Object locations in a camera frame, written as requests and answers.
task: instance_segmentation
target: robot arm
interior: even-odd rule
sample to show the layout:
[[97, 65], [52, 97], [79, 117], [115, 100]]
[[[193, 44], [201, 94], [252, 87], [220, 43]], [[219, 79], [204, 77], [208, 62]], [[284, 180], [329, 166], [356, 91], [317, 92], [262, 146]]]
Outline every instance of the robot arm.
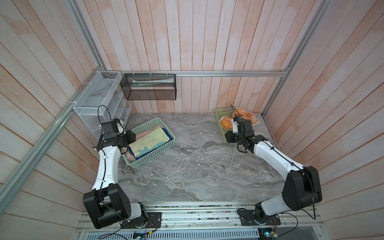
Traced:
[[264, 224], [274, 214], [286, 211], [298, 211], [322, 200], [318, 171], [305, 167], [277, 150], [261, 135], [254, 135], [250, 120], [234, 117], [233, 131], [226, 134], [227, 142], [242, 145], [255, 156], [269, 163], [285, 180], [283, 191], [255, 206], [254, 217], [259, 224]]
[[118, 164], [123, 147], [136, 141], [136, 135], [125, 131], [122, 122], [114, 119], [102, 123], [96, 149], [100, 162], [92, 191], [84, 194], [83, 203], [96, 229], [118, 221], [132, 221], [136, 227], [146, 224], [147, 214], [141, 203], [132, 203], [118, 184]]

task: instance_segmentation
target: orange patterned towel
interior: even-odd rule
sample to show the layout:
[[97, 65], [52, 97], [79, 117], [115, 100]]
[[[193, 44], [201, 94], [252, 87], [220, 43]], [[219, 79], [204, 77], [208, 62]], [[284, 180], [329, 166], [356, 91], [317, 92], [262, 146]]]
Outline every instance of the orange patterned towel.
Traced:
[[240, 114], [240, 117], [250, 120], [252, 123], [252, 126], [260, 122], [253, 113], [248, 112], [247, 110], [244, 110], [242, 108], [237, 108], [236, 111], [233, 112], [232, 118], [234, 118], [235, 116], [239, 116], [239, 114]]
[[222, 128], [224, 128], [225, 130], [229, 130], [232, 128], [232, 118], [230, 117], [227, 117], [227, 116], [223, 116], [221, 119], [220, 119], [220, 125]]

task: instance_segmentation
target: wooden wall panel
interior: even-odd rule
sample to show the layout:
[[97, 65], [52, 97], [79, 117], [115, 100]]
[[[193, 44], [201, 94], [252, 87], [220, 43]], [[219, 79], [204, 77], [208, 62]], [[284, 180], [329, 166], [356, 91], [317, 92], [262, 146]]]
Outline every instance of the wooden wall panel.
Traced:
[[[285, 68], [321, 2], [77, 1], [106, 67], [116, 71]], [[186, 77], [177, 79], [176, 101], [133, 104], [146, 113], [207, 113], [231, 104], [259, 113], [277, 80]]]
[[[63, 1], [1, 1], [0, 29], [2, 185], [97, 64]], [[96, 178], [95, 143], [73, 116], [0, 217], [3, 238], [73, 236]]]
[[382, 0], [335, 1], [266, 114], [281, 151], [319, 171], [333, 239], [384, 235], [383, 14]]

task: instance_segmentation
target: light green basket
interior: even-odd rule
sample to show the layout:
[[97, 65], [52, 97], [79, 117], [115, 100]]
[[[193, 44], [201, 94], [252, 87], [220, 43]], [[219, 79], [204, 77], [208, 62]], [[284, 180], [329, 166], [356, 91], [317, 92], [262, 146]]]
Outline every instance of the light green basket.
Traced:
[[218, 130], [220, 132], [220, 135], [221, 135], [221, 139], [223, 140], [224, 143], [227, 143], [227, 140], [225, 139], [225, 135], [224, 135], [227, 131], [221, 127], [220, 119], [223, 116], [227, 116], [227, 117], [232, 118], [232, 114], [233, 114], [232, 108], [216, 108], [216, 123], [218, 126]]
[[151, 130], [153, 129], [156, 125], [162, 125], [163, 128], [165, 128], [168, 133], [172, 136], [172, 140], [165, 143], [164, 145], [156, 148], [155, 150], [151, 151], [150, 153], [142, 156], [141, 158], [137, 159], [136, 161], [130, 163], [129, 160], [127, 160], [125, 157], [123, 158], [124, 161], [126, 162], [127, 165], [133, 167], [133, 168], [137, 168], [138, 166], [140, 166], [141, 164], [145, 163], [146, 161], [150, 160], [151, 158], [153, 158], [154, 156], [156, 156], [157, 154], [161, 153], [162, 151], [172, 147], [175, 143], [175, 135], [169, 130], [169, 128], [164, 124], [163, 121], [161, 121], [161, 119], [159, 117], [157, 118], [154, 118], [146, 123], [143, 123], [141, 124], [140, 126], [138, 127], [135, 127], [132, 129], [132, 132], [134, 134], [139, 134], [139, 133], [143, 133], [145, 131], [148, 131], [148, 130]]

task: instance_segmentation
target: gray marble surface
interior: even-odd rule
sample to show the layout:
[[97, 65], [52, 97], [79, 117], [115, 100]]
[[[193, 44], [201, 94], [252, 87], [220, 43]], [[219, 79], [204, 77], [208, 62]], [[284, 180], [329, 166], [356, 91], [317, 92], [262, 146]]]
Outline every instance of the gray marble surface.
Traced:
[[[268, 163], [223, 143], [214, 114], [136, 113], [127, 128], [155, 117], [176, 136], [175, 145], [136, 169], [120, 160], [119, 185], [131, 201], [259, 202], [283, 189], [282, 177]], [[255, 135], [271, 141], [263, 118], [256, 117]]]

